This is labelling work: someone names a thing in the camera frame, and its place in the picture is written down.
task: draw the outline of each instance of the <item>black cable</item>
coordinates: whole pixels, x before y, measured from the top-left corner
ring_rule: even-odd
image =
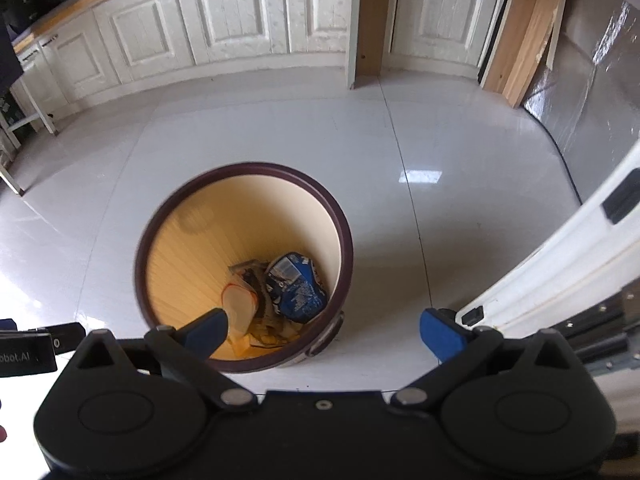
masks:
[[[569,166],[567,165],[566,160],[564,160],[564,155],[562,154],[562,151],[560,150],[560,146],[558,146],[558,143],[554,139],[554,136],[551,135],[551,133],[549,133],[549,130],[546,129],[546,126],[542,123],[542,121],[539,118],[537,118],[534,114],[529,112],[529,110],[527,110],[524,106],[522,108],[523,108],[523,110],[526,110],[527,114],[529,114],[530,117],[535,119],[535,121],[540,125],[540,127],[542,127],[543,130],[546,131],[547,136],[549,137],[549,139],[551,139],[551,142],[556,147],[556,151],[558,151],[558,155],[560,156],[560,160],[562,160],[562,164],[564,165],[564,169],[566,170],[566,176],[569,179],[569,183],[571,183],[571,187],[574,188],[574,193],[575,193],[576,198],[578,199],[578,203],[580,205],[582,205],[583,202],[582,202],[582,199],[580,198],[580,193],[578,192],[578,188],[575,186],[574,178],[571,176],[571,171],[569,171]]]

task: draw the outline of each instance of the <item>bolt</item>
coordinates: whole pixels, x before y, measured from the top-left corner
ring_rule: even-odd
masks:
[[[244,388],[230,388],[222,392],[220,399],[229,406],[244,406],[254,400],[254,394]]]
[[[334,404],[330,400],[318,400],[318,402],[316,402],[316,408],[324,412],[330,410],[333,406]]]
[[[428,396],[425,391],[420,388],[414,388],[413,386],[409,386],[408,388],[403,388],[398,393],[396,393],[396,399],[403,406],[413,406],[414,404],[421,404],[425,400],[427,400]]]

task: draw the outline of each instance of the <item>kitchen cabinet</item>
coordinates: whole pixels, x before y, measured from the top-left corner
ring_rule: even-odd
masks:
[[[180,0],[196,64],[287,51],[284,0]]]
[[[91,10],[41,38],[40,47],[69,102],[120,82]]]
[[[178,0],[108,0],[94,15],[123,83],[193,65]]]
[[[351,0],[287,0],[292,52],[346,52]]]
[[[498,0],[398,0],[392,53],[477,67]]]
[[[18,58],[24,70],[22,81],[27,85],[33,98],[44,113],[50,114],[68,104],[37,44],[32,44],[21,52]],[[13,86],[12,91],[20,107],[27,115],[35,113],[33,105],[31,105],[31,101],[29,101],[20,82]]]

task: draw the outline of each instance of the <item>brown rim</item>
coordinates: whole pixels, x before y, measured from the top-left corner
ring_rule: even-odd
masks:
[[[188,196],[199,189],[224,180],[233,176],[243,176],[248,174],[259,174],[266,176],[274,176],[287,180],[310,193],[318,202],[322,204],[324,209],[329,213],[331,220],[334,222],[335,229],[340,240],[340,274],[338,282],[335,285],[334,293],[329,300],[326,308],[316,320],[309,330],[299,339],[286,345],[282,350],[268,354],[262,357],[239,361],[223,361],[219,359],[209,359],[208,363],[212,368],[220,372],[255,372],[271,368],[283,362],[286,362],[300,353],[306,351],[316,339],[324,332],[331,321],[340,314],[342,304],[347,296],[347,292],[351,285],[351,274],[353,273],[353,241],[351,240],[351,231],[347,219],[336,202],[335,198],[317,181],[302,173],[301,171],[281,166],[279,164],[271,164],[269,162],[241,162],[239,164],[231,164],[207,171],[193,180],[187,182],[184,186],[176,190],[153,215],[149,224],[140,238],[138,251],[136,253],[136,263],[134,267],[134,285],[136,288],[136,297],[138,306],[145,318],[149,328],[154,328],[160,324],[156,316],[151,302],[149,301],[148,290],[146,289],[146,264],[148,262],[149,251],[158,230],[164,223],[164,220],[171,212],[185,200]]]

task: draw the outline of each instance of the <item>floor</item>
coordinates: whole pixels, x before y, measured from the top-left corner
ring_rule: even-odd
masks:
[[[395,390],[434,367],[420,312],[464,306],[577,199],[536,121],[472,81],[397,72],[343,87],[332,69],[220,76],[92,108],[61,121],[55,139],[37,135],[12,169],[24,198],[0,189],[0,317],[20,329],[79,320],[142,336],[132,262],[150,216],[201,172],[266,160],[308,173],[340,203],[353,285],[320,356],[234,379],[257,393]],[[8,477],[46,471],[31,417],[55,376],[0,381]]]

